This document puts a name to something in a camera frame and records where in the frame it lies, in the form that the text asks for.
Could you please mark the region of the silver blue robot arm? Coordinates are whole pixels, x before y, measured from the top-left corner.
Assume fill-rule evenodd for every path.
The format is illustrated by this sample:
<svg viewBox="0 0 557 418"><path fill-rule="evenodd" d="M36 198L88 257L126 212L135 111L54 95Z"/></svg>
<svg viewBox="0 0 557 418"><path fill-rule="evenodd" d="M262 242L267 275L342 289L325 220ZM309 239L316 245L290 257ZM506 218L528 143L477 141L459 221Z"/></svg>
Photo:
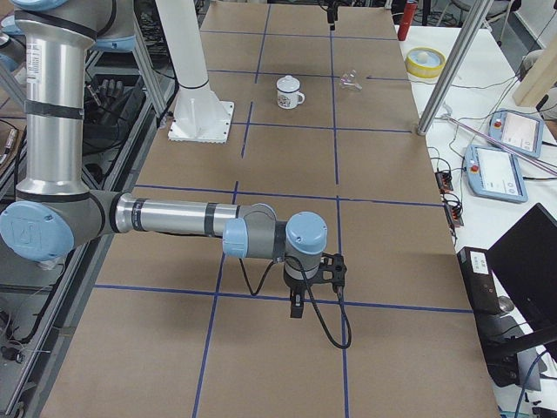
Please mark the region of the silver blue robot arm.
<svg viewBox="0 0 557 418"><path fill-rule="evenodd" d="M291 315L300 317L329 267L327 227L318 214L280 221L265 204L137 199L83 182L86 53L96 44L131 50L134 20L130 1L15 2L26 40L27 166L16 201L1 215L3 241L23 258L46 261L113 233L220 238L228 256L282 263Z"/></svg>

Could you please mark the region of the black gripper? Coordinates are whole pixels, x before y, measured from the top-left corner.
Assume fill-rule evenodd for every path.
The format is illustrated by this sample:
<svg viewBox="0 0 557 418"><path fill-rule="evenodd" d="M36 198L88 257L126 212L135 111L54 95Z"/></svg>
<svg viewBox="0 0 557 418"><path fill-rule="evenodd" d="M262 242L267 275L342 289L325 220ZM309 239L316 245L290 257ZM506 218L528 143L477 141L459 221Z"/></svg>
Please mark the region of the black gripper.
<svg viewBox="0 0 557 418"><path fill-rule="evenodd" d="M327 10L327 22L331 30L336 28L336 9L338 8L336 0L326 0L325 6Z"/></svg>
<svg viewBox="0 0 557 418"><path fill-rule="evenodd" d="M290 317L301 319L304 312L305 294L311 288L308 281L295 279L288 273L285 274L285 283L290 289Z"/></svg>

